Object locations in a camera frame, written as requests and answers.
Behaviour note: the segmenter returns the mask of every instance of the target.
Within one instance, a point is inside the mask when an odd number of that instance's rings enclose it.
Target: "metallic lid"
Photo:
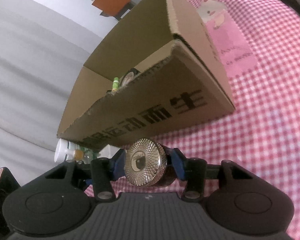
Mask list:
[[[163,176],[167,157],[162,146],[149,139],[139,139],[126,152],[124,173],[135,186],[152,186]]]

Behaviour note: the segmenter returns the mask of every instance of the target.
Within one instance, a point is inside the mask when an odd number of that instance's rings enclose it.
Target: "tablecloth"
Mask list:
[[[201,2],[188,1],[195,7]],[[287,233],[300,240],[300,17],[279,0],[219,1],[258,59],[254,69],[230,78],[236,111],[154,139],[211,164],[230,159],[285,192],[295,207]],[[112,185],[116,193],[184,188],[179,181],[166,188],[137,188],[125,178]],[[217,187],[207,181],[205,195]],[[86,193],[93,194],[91,187]]]

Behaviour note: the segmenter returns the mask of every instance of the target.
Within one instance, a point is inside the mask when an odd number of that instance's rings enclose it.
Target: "checkered tablecloth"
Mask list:
[[[188,0],[198,7],[201,0]],[[187,157],[211,164],[230,159],[289,195],[295,207],[287,233],[300,240],[300,18],[279,0],[219,0],[255,53],[259,63],[230,79],[236,111],[219,120],[155,137]],[[175,181],[166,188],[137,188],[125,178],[118,192],[182,192]],[[218,187],[207,181],[206,195]],[[92,195],[92,189],[86,191]]]

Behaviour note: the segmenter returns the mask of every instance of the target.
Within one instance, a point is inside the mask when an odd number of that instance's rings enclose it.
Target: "open cardboard box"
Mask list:
[[[133,67],[141,73],[106,94]],[[233,111],[225,69],[195,8],[186,0],[142,0],[85,62],[58,137],[101,149]]]

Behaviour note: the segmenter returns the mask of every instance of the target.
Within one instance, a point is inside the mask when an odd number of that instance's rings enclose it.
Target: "white curtain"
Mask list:
[[[67,99],[101,40],[32,0],[0,0],[0,167],[20,184],[55,165]]]

